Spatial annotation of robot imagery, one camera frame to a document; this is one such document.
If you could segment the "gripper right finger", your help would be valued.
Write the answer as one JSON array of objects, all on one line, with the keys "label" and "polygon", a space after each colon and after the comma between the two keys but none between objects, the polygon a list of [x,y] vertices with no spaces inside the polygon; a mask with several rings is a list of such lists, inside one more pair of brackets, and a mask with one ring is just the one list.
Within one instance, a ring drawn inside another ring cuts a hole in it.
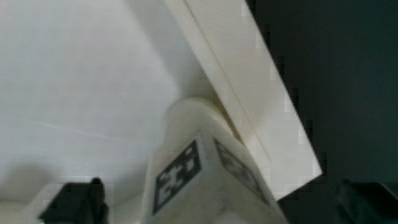
[{"label": "gripper right finger", "polygon": [[334,224],[398,224],[398,182],[341,182]]}]

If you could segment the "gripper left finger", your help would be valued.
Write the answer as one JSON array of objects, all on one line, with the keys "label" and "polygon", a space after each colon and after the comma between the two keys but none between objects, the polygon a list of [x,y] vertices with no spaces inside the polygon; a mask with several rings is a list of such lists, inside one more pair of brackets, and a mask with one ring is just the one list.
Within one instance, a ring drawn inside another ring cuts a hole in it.
[{"label": "gripper left finger", "polygon": [[105,185],[100,178],[69,182],[39,215],[45,224],[109,224]]}]

